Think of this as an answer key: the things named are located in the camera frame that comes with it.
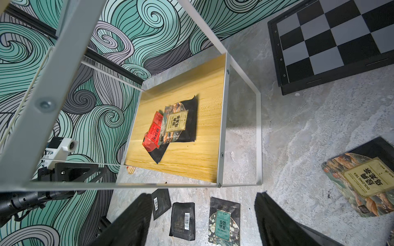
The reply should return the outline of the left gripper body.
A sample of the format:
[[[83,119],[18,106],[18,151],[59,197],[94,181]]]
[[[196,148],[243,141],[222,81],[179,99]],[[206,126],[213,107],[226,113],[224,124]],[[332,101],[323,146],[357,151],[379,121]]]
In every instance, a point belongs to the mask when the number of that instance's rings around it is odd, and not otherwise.
[[[1,227],[14,216],[15,221],[22,221],[31,210],[45,208],[45,203],[63,200],[74,196],[75,191],[37,191],[1,193]]]

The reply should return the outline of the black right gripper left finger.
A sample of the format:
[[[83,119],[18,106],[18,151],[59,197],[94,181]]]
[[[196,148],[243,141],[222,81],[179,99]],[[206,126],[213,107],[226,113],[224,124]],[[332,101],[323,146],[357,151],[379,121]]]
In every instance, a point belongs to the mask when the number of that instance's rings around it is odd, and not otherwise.
[[[144,246],[152,217],[152,198],[141,194],[91,246]]]

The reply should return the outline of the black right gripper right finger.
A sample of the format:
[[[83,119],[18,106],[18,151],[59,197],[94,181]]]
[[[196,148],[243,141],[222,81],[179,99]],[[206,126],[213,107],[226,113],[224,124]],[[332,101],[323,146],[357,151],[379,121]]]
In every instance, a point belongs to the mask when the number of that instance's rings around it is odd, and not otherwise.
[[[264,246],[318,246],[266,192],[257,193],[254,210]]]

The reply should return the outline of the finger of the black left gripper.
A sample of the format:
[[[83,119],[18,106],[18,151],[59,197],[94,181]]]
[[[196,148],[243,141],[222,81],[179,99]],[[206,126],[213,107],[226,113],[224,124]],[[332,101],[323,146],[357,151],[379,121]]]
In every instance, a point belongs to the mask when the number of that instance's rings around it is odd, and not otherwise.
[[[97,164],[56,163],[53,168],[38,170],[37,181],[97,182],[107,174],[107,168]]]

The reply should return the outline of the black tea bag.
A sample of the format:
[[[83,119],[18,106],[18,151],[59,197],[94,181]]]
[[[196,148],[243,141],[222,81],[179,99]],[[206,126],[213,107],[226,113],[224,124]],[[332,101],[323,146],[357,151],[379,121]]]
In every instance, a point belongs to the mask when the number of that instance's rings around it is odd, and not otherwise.
[[[157,189],[151,194],[153,219],[157,220],[171,208],[168,189]]]
[[[169,236],[195,240],[195,203],[173,203]]]

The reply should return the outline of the jasmine tea bag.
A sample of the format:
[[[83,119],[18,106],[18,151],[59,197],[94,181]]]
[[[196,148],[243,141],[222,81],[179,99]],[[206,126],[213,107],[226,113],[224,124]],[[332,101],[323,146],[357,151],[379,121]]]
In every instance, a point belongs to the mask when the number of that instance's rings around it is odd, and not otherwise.
[[[210,198],[208,242],[219,246],[240,245],[241,204]]]

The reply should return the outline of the red tea bag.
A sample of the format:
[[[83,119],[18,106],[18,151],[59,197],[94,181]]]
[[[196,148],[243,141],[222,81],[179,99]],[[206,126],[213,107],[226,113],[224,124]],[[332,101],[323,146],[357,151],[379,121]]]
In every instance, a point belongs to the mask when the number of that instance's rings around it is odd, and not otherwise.
[[[148,132],[145,134],[143,139],[143,147],[147,152],[152,152],[160,147],[160,134],[162,127],[163,115],[160,112],[156,112],[153,121],[149,127]]]

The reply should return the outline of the oolong tea bag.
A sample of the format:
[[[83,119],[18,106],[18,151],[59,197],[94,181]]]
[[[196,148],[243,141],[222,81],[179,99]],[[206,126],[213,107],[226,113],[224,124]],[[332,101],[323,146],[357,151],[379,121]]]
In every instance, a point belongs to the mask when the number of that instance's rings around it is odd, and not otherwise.
[[[329,159],[321,167],[360,216],[394,211],[394,148],[382,137]]]

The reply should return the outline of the oolong tea bag shelf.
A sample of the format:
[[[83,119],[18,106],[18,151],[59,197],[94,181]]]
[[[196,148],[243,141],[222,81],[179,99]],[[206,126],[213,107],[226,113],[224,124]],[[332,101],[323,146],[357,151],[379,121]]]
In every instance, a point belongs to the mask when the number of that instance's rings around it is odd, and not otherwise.
[[[160,144],[194,142],[197,136],[198,98],[165,107]]]

